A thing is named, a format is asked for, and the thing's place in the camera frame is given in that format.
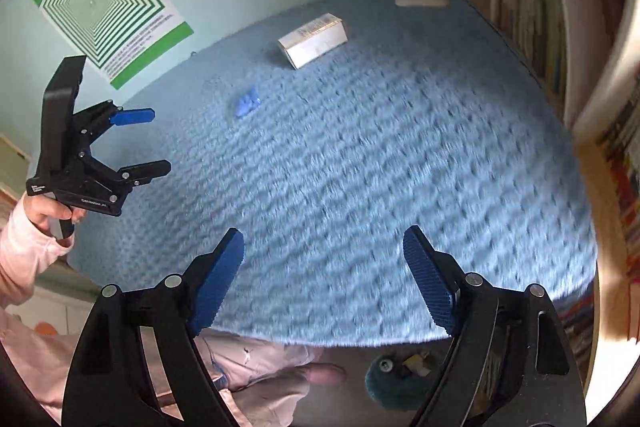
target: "cardboard box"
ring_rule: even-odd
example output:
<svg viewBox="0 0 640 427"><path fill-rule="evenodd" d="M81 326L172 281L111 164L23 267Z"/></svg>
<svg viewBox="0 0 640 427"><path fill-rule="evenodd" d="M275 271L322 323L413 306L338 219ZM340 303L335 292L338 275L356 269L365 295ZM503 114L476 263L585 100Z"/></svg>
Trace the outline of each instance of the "cardboard box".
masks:
<svg viewBox="0 0 640 427"><path fill-rule="evenodd" d="M346 41L342 19L326 13L285 35L278 44L293 67L300 69Z"/></svg>

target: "hand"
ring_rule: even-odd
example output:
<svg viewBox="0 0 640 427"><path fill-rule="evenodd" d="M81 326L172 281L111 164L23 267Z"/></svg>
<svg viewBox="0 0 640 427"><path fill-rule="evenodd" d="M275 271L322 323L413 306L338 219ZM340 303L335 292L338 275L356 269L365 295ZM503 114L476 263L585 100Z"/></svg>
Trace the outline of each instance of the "hand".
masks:
<svg viewBox="0 0 640 427"><path fill-rule="evenodd" d="M86 214L84 208L73 208L46 196L25 196L24 213L34 226L46 235L51 235L49 217L54 219L71 219L74 223L80 221Z"/></svg>

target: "blue blanket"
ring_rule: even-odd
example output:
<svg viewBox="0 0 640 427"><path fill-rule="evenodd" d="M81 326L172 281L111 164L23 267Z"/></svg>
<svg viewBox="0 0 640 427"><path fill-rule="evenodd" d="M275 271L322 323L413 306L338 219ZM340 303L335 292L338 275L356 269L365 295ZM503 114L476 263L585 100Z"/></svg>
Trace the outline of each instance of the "blue blanket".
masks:
<svg viewBox="0 0 640 427"><path fill-rule="evenodd" d="M276 40L331 12L349 42L294 71ZM244 118L239 97L262 103ZM91 214L70 263L148 287L212 251L246 257L214 327L325 346L418 342L431 321L401 253L417 223L491 283L579 295L596 242L570 137L518 57L464 0L324 0L214 44L127 107L154 123L94 146L110 166L167 158L122 217Z"/></svg>

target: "metal screw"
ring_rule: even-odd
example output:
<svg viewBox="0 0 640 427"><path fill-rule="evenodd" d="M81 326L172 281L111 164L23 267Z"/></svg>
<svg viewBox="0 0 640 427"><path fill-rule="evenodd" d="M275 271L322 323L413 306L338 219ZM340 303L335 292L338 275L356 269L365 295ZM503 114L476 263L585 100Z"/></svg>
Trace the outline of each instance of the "metal screw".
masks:
<svg viewBox="0 0 640 427"><path fill-rule="evenodd" d="M545 289L542 286L540 286L540 284L532 284L531 288L529 288L529 291L531 292L531 295L535 297L545 296Z"/></svg>
<svg viewBox="0 0 640 427"><path fill-rule="evenodd" d="M392 362L392 360L382 359L380 360L380 363L378 363L378 367L383 373L391 373L394 368L394 363Z"/></svg>
<svg viewBox="0 0 640 427"><path fill-rule="evenodd" d="M482 277L480 277L477 273L474 273L474 272L466 274L465 281L469 286L482 285Z"/></svg>
<svg viewBox="0 0 640 427"><path fill-rule="evenodd" d="M175 288L176 286L180 286L180 283L182 283L182 277L179 275L170 275L164 280L164 285L167 288Z"/></svg>
<svg viewBox="0 0 640 427"><path fill-rule="evenodd" d="M113 297L116 295L116 291L118 291L118 288L115 285L110 284L102 288L102 296L107 298Z"/></svg>

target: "poster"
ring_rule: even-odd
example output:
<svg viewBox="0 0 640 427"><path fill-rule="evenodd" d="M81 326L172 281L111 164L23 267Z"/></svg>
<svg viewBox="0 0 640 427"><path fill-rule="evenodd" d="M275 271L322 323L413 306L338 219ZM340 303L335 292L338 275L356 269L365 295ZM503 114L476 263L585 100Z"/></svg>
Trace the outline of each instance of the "poster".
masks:
<svg viewBox="0 0 640 427"><path fill-rule="evenodd" d="M116 89L193 33L169 0L34 1Z"/></svg>

